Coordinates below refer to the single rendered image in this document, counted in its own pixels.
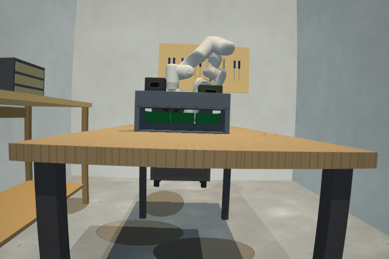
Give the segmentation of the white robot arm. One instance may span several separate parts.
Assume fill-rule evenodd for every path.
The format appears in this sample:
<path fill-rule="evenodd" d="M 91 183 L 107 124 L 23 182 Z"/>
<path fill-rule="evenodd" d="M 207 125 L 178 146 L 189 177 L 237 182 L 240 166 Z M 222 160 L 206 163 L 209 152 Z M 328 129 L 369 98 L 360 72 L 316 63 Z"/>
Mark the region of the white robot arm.
<path fill-rule="evenodd" d="M 204 62 L 210 55 L 204 69 L 205 78 L 197 78 L 192 92 L 198 92 L 199 85 L 222 86 L 226 79 L 226 71 L 220 68 L 222 55 L 231 55 L 235 50 L 234 43 L 217 36 L 207 37 L 186 59 L 179 65 L 166 65 L 167 87 L 179 88 L 179 80 L 191 78 L 194 75 L 194 67 Z"/>

